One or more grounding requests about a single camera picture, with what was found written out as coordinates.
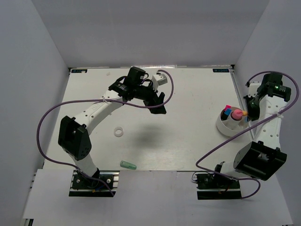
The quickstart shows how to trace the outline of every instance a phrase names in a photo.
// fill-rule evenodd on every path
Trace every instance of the green tube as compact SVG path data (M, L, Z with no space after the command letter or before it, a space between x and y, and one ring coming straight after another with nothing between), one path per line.
M136 165L131 164L131 163L126 162L126 161L121 161L121 162L120 162L120 166L123 167L123 168L130 169L130 170L135 170L135 169L137 169Z

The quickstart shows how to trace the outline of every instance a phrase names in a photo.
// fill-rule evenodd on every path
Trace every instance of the white ring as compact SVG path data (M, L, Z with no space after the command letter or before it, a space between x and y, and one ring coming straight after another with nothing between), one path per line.
M121 137L121 136L123 135L123 129L122 129L121 127L116 127L116 128L114 129L114 135L115 135L116 137Z

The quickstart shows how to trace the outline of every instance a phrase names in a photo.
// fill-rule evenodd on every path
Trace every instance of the black label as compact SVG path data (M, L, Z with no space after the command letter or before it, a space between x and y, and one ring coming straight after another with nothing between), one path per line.
M224 72L224 73L227 73L227 72L229 72L229 69L213 69L213 72Z
M72 69L71 73L87 73L88 69Z

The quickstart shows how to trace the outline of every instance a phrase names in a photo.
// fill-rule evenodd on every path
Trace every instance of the bottle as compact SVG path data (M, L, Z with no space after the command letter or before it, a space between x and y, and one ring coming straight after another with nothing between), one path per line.
M225 126L227 126L229 129L235 129L242 119L243 111L236 109L228 116Z

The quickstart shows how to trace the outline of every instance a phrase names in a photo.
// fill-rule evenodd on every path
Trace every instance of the pink bottle cap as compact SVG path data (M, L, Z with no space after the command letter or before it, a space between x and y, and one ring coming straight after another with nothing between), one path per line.
M240 120L243 116L243 111L236 109L234 112L231 114L232 118L235 120Z

